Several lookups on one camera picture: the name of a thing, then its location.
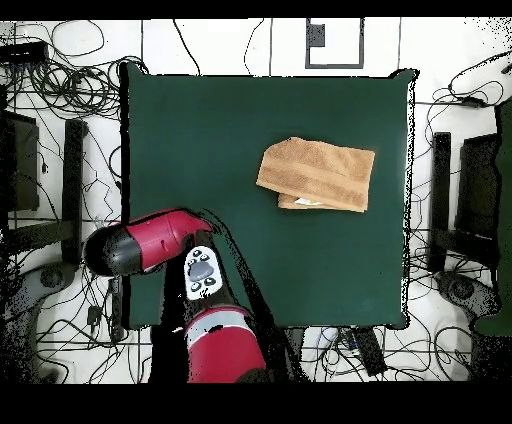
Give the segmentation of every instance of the electrical cord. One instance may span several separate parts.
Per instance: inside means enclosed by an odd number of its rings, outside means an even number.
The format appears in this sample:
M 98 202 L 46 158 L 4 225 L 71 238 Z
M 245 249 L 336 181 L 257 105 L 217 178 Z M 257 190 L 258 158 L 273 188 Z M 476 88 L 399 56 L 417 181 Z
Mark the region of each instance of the electrical cord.
M 254 33 L 256 32 L 256 30 L 260 27 L 260 25 L 261 25 L 264 21 L 265 21 L 265 18 L 262 18 L 262 19 L 261 19 L 261 22 L 260 22 L 258 25 L 256 25 L 256 26 L 254 27 L 254 29 L 253 29 L 253 30 L 252 30 L 252 32 L 251 32 L 251 36 L 249 37 L 249 41 L 247 42 L 247 47 L 245 48 L 245 53 L 244 53 L 244 66 L 245 66 L 245 69 L 247 69 L 247 73 L 248 73 L 249 75 L 251 75 L 251 76 L 252 76 L 251 71 L 249 70 L 249 68 L 248 68 L 248 66 L 247 66 L 247 62 L 246 62 L 247 52 L 249 51 L 249 46 L 251 45 L 251 41 L 252 41 L 252 37 L 253 37 Z
M 181 34 L 181 31 L 178 27 L 178 24 L 176 23 L 176 19 L 173 19 L 172 20 L 172 23 L 174 24 L 174 28 L 176 28 L 176 31 L 178 32 L 178 35 L 180 37 L 180 40 L 181 40 L 181 43 L 183 44 L 183 47 L 185 48 L 185 50 L 187 51 L 189 57 L 192 59 L 192 61 L 194 62 L 194 65 L 196 65 L 196 68 L 197 68 L 197 75 L 201 76 L 201 70 L 199 69 L 199 65 L 197 64 L 196 60 L 194 59 L 194 56 L 192 56 L 192 53 L 190 53 L 190 50 L 188 49 L 187 47 L 187 43 L 185 43 L 185 40 L 183 39 L 183 35 Z
M 113 169 L 112 169 L 112 157 L 114 156 L 114 154 L 119 150 L 121 149 L 121 146 L 117 146 L 114 150 L 112 150 L 112 153 L 110 153 L 110 156 L 108 157 L 108 169 L 110 170 L 110 172 L 112 173 L 112 175 L 114 175 L 115 177 L 121 179 L 121 175 L 117 174 Z
M 142 361 L 142 373 L 141 373 L 141 375 L 140 375 L 139 384 L 141 384 L 141 383 L 142 383 L 142 380 L 144 379 L 144 366 L 145 366 L 146 362 L 147 362 L 147 361 L 149 361 L 149 360 L 151 360 L 152 358 L 153 358 L 153 355 L 151 355 L 151 356 L 147 357 L 146 359 L 144 359 L 144 360 Z

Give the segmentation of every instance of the brown towel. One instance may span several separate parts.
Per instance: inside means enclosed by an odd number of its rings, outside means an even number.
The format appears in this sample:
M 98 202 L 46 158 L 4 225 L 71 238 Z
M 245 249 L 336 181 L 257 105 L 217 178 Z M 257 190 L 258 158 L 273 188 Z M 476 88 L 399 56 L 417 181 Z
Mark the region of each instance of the brown towel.
M 364 212 L 374 157 L 369 150 L 291 137 L 265 151 L 256 184 L 281 193 L 281 208 Z M 322 205 L 295 203 L 299 198 Z

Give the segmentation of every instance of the black cable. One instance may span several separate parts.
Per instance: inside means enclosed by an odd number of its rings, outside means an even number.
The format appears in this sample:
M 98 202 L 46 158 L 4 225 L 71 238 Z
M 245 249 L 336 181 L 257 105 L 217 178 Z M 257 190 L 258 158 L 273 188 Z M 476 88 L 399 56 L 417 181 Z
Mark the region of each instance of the black cable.
M 152 358 L 153 358 L 153 355 L 147 357 L 146 359 L 144 359 L 142 361 L 142 372 L 141 372 L 141 375 L 140 375 L 139 384 L 142 383 L 142 380 L 144 379 L 144 365 L 146 364 L 147 361 L 149 361 Z
M 197 74 L 199 76 L 201 76 L 201 70 L 199 69 L 199 65 L 197 64 L 196 60 L 194 59 L 194 56 L 192 56 L 192 53 L 190 53 L 190 50 L 187 47 L 187 43 L 185 43 L 185 40 L 183 39 L 183 35 L 181 34 L 181 31 L 180 31 L 180 29 L 178 27 L 178 24 L 176 23 L 176 19 L 173 19 L 172 23 L 174 24 L 174 27 L 176 28 L 176 31 L 178 32 L 178 35 L 180 37 L 181 43 L 183 44 L 183 47 L 185 47 L 185 50 L 187 51 L 188 55 L 190 56 L 190 58 L 194 62 L 194 65 L 196 65 Z
M 64 379 L 62 380 L 61 384 L 64 384 L 69 376 L 69 367 L 65 364 L 61 364 L 60 362 L 52 361 L 51 359 L 43 358 L 41 355 L 37 355 L 37 358 L 40 361 L 47 362 L 49 364 L 58 365 L 59 367 L 63 367 L 66 370 L 66 375 L 64 376 Z
M 114 156 L 114 154 L 121 148 L 121 146 L 117 146 L 114 150 L 112 150 L 112 153 L 110 153 L 110 156 L 108 157 L 108 169 L 110 170 L 110 172 L 116 176 L 117 178 L 121 179 L 121 175 L 119 175 L 118 173 L 116 173 L 113 169 L 112 169 L 112 157 Z
M 253 30 L 252 30 L 252 32 L 251 32 L 251 36 L 249 37 L 249 41 L 247 42 L 247 47 L 245 48 L 245 53 L 244 53 L 244 66 L 245 66 L 245 69 L 247 69 L 247 73 L 248 73 L 249 75 L 251 75 L 251 76 L 252 76 L 251 71 L 250 71 L 250 70 L 249 70 L 249 68 L 247 67 L 247 62 L 246 62 L 247 52 L 249 51 L 249 46 L 251 45 L 251 40 L 252 40 L 252 37 L 253 37 L 253 35 L 254 35 L 255 31 L 260 27 L 260 25 L 261 25 L 264 21 L 265 21 L 265 18 L 262 18 L 262 19 L 261 19 L 261 22 L 260 22 L 258 25 L 256 25 L 256 26 L 254 27 L 254 29 L 253 29 Z
M 119 352 L 114 352 L 114 353 L 112 353 L 111 355 L 109 355 L 109 356 L 107 357 L 107 359 L 105 359 L 105 360 L 100 364 L 100 366 L 99 366 L 98 368 L 96 368 L 96 369 L 93 371 L 93 373 L 91 374 L 91 377 L 89 378 L 89 380 L 88 380 L 88 381 L 87 381 L 87 383 L 85 383 L 85 384 L 91 384 L 94 380 L 97 380 L 98 378 L 100 378 L 100 376 L 101 376 L 101 378 L 103 378 L 103 376 L 105 375 L 105 373 L 106 373 L 110 368 L 112 368 L 112 367 L 115 365 L 115 363 L 117 362 L 117 360 L 121 357 L 121 354 L 123 353 L 124 348 L 125 348 L 125 346 L 123 346 L 123 348 L 122 348 Z M 101 369 L 101 367 L 103 367 L 103 365 L 105 365 L 106 363 L 108 363 L 108 361 L 110 361 L 110 359 L 111 359 L 112 357 L 114 357 L 114 356 L 116 356 L 116 359 L 114 360 L 114 362 L 112 362 L 112 364 L 111 364 L 108 368 L 106 368 L 106 369 L 103 371 L 103 373 L 102 373 L 102 374 L 100 374 L 100 375 L 98 375 L 98 376 L 94 377 L 94 376 L 95 376 L 95 374 L 96 374 L 96 373 Z
M 57 25 L 55 25 L 53 27 L 53 30 L 52 30 L 52 33 L 50 35 L 50 40 L 52 42 L 52 45 L 55 45 L 55 31 L 60 28 L 62 25 L 64 24 L 68 24 L 68 23 L 72 23 L 72 22 L 79 22 L 79 21 L 63 21 L 63 22 L 59 22 Z M 67 57 L 81 57 L 81 56 L 86 56 L 86 55 L 89 55 L 91 53 L 94 53 L 94 52 L 97 52 L 98 50 L 101 50 L 104 46 L 105 46 L 105 36 L 103 34 L 103 31 L 101 30 L 101 28 L 96 25 L 93 21 L 90 21 L 90 20 L 87 20 L 87 22 L 89 22 L 90 24 L 94 25 L 98 31 L 100 32 L 100 35 L 101 35 L 101 45 L 93 50 L 90 50 L 88 52 L 85 52 L 85 53 L 80 53 L 80 54 L 68 54 L 68 53 L 62 53 L 64 56 L 67 56 Z
M 133 378 L 133 374 L 132 374 L 132 365 L 130 363 L 130 346 L 128 346 L 127 350 L 128 350 L 128 372 L 130 373 L 130 378 L 132 379 L 133 384 L 137 384 L 137 382 Z
M 450 380 L 450 381 L 453 381 L 453 379 L 448 375 L 448 373 L 445 371 L 444 367 L 441 365 L 441 358 L 439 356 L 439 347 L 437 344 L 437 339 L 439 338 L 439 336 L 447 330 L 458 330 L 458 331 L 464 333 L 466 336 L 468 336 L 471 339 L 471 341 L 473 341 L 473 336 L 469 332 L 464 330 L 463 328 L 460 328 L 460 327 L 457 327 L 454 325 L 442 328 L 434 336 L 434 342 L 433 342 L 434 343 L 434 355 L 436 357 L 437 365 L 439 366 L 439 369 L 442 371 L 442 373 L 446 376 L 446 378 L 448 378 L 448 380 Z

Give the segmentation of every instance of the cable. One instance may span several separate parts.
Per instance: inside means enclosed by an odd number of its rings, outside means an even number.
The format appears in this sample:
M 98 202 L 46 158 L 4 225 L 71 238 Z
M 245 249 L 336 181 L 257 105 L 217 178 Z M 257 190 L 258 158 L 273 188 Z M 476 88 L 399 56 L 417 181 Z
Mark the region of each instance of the cable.
M 114 154 L 121 148 L 121 146 L 117 146 L 114 150 L 112 150 L 112 153 L 110 153 L 110 156 L 108 157 L 108 169 L 109 171 L 117 178 L 121 179 L 121 175 L 117 174 L 113 169 L 112 169 L 112 156 L 114 156 Z
M 260 27 L 260 25 L 261 25 L 264 21 L 265 21 L 265 18 L 262 18 L 262 19 L 261 19 L 261 22 L 260 22 L 258 25 L 256 25 L 256 26 L 254 27 L 254 29 L 253 29 L 253 30 L 252 30 L 252 32 L 251 32 L 251 36 L 249 37 L 249 41 L 247 42 L 247 47 L 245 48 L 245 53 L 244 53 L 244 66 L 245 66 L 245 69 L 247 69 L 247 73 L 248 73 L 249 75 L 251 75 L 251 76 L 252 76 L 251 71 L 250 71 L 250 70 L 249 70 L 249 68 L 247 67 L 247 62 L 246 62 L 247 52 L 248 52 L 248 50 L 249 50 L 249 46 L 250 46 L 250 44 L 251 44 L 251 40 L 252 40 L 252 36 L 254 35 L 254 32 L 255 32 L 255 31 Z
M 79 22 L 79 21 L 63 21 L 63 22 L 59 22 L 57 25 L 55 25 L 53 27 L 53 30 L 52 30 L 52 33 L 51 33 L 51 36 L 50 36 L 50 40 L 52 42 L 53 45 L 55 45 L 55 31 L 60 28 L 62 25 L 64 24 L 68 24 L 68 23 L 72 23 L 72 22 Z M 91 25 L 94 25 L 98 31 L 100 32 L 101 34 L 101 45 L 93 50 L 90 50 L 88 52 L 85 52 L 85 53 L 80 53 L 80 54 L 69 54 L 69 53 L 62 53 L 64 56 L 67 56 L 67 57 L 81 57 L 81 56 L 86 56 L 86 55 L 89 55 L 91 53 L 94 53 L 94 52 L 97 52 L 98 50 L 101 50 L 104 46 L 105 46 L 105 36 L 103 34 L 103 31 L 101 30 L 101 28 L 96 25 L 93 21 L 90 21 L 90 20 L 87 20 L 87 22 L 89 22 Z
M 173 19 L 172 23 L 174 24 L 174 27 L 176 28 L 176 31 L 178 32 L 178 35 L 180 37 L 181 43 L 183 44 L 183 47 L 185 47 L 185 50 L 187 51 L 188 55 L 190 56 L 190 58 L 194 62 L 194 65 L 196 65 L 197 74 L 199 76 L 201 76 L 201 70 L 199 69 L 199 65 L 197 64 L 196 60 L 194 59 L 194 56 L 192 56 L 192 53 L 190 53 L 190 50 L 188 49 L 187 44 L 185 43 L 185 40 L 183 39 L 183 35 L 181 35 L 181 31 L 180 31 L 180 29 L 178 27 L 178 24 L 176 23 L 176 19 Z
M 121 354 L 123 353 L 123 350 L 126 346 L 123 346 L 123 348 L 119 351 L 119 352 L 114 352 L 113 354 L 109 355 L 107 357 L 107 359 L 105 359 L 98 368 L 96 368 L 93 373 L 91 374 L 91 377 L 89 378 L 89 380 L 87 381 L 87 383 L 85 384 L 91 384 L 94 380 L 97 380 L 98 378 L 103 378 L 103 376 L 105 375 L 105 373 L 110 369 L 112 368 L 115 363 L 117 362 L 117 360 L 121 357 Z M 103 365 L 107 364 L 111 358 L 113 358 L 114 356 L 116 356 L 116 359 L 114 360 L 114 362 L 112 362 L 112 364 L 106 368 L 103 373 L 101 373 L 100 375 L 94 377 L 96 375 L 96 373 L 101 369 L 101 367 L 103 367 Z
M 37 358 L 40 361 L 47 362 L 47 363 L 53 364 L 53 365 L 58 365 L 59 367 L 63 367 L 66 370 L 66 375 L 64 376 L 64 379 L 62 380 L 61 384 L 64 384 L 66 382 L 66 380 L 68 379 L 68 376 L 69 376 L 69 367 L 67 365 L 61 364 L 60 362 L 52 361 L 52 360 L 50 360 L 48 358 L 43 358 L 39 354 L 37 355 Z
M 448 375 L 448 373 L 444 370 L 443 366 L 441 365 L 441 358 L 440 358 L 440 356 L 439 356 L 439 347 L 438 347 L 438 345 L 437 345 L 437 339 L 439 338 L 439 336 L 440 336 L 442 333 L 444 333 L 444 332 L 445 332 L 445 331 L 447 331 L 447 330 L 458 330 L 458 331 L 460 331 L 460 332 L 464 333 L 466 336 L 468 336 L 468 337 L 471 339 L 471 341 L 473 341 L 473 336 L 472 336 L 470 333 L 468 333 L 466 330 L 464 330 L 463 328 L 460 328 L 460 327 L 457 327 L 457 326 L 444 327 L 444 328 L 442 328 L 441 330 L 439 330 L 439 331 L 435 334 L 435 336 L 434 336 L 434 355 L 435 355 L 435 357 L 436 357 L 437 365 L 439 366 L 439 369 L 441 370 L 441 372 L 446 376 L 446 378 L 448 378 L 448 380 L 450 380 L 450 381 L 453 381 L 453 379 Z
M 499 53 L 499 54 L 495 54 L 495 55 L 493 55 L 493 56 L 488 57 L 487 59 L 484 59 L 484 60 L 482 60 L 482 61 L 478 62 L 476 65 L 472 65 L 472 66 L 470 66 L 470 67 L 468 67 L 468 68 L 466 68 L 466 69 L 464 69 L 464 70 L 460 71 L 457 75 L 455 75 L 455 76 L 451 79 L 451 81 L 450 81 L 450 83 L 448 84 L 448 87 L 447 87 L 448 91 L 450 91 L 450 93 L 451 93 L 455 98 L 458 98 L 458 97 L 457 97 L 457 94 L 456 94 L 456 93 L 454 92 L 454 90 L 453 90 L 453 83 L 455 82 L 455 80 L 456 80 L 457 78 L 461 77 L 461 76 L 462 76 L 462 75 L 464 75 L 466 72 L 468 72 L 468 71 L 470 71 L 470 70 L 472 70 L 472 69 L 479 68 L 480 66 L 485 65 L 486 63 L 492 63 L 492 62 L 494 62 L 495 60 L 498 60 L 498 59 L 499 59 L 499 58 L 501 58 L 501 57 L 505 57 L 505 56 L 510 55 L 511 53 L 512 53 L 512 50 L 507 50 L 506 52 Z M 503 89 L 503 86 L 502 86 L 498 81 L 491 81 L 491 82 L 496 82 L 496 83 L 498 83 L 498 84 L 501 86 L 501 88 Z
M 142 383 L 142 380 L 144 379 L 144 365 L 145 365 L 145 363 L 146 363 L 147 361 L 149 361 L 149 360 L 150 360 L 150 359 L 152 359 L 152 358 L 153 358 L 153 355 L 151 355 L 151 356 L 147 357 L 146 359 L 144 359 L 144 360 L 142 361 L 142 373 L 141 373 L 141 375 L 140 375 L 139 384 L 140 384 L 140 383 Z

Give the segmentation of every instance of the power adapter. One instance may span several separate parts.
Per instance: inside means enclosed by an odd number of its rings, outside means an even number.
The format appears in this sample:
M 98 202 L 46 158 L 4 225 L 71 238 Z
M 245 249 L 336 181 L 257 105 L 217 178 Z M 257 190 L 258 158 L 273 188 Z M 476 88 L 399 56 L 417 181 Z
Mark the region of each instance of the power adapter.
M 101 308 L 99 306 L 89 306 L 87 309 L 87 325 L 91 326 L 91 333 L 100 325 L 101 322 Z

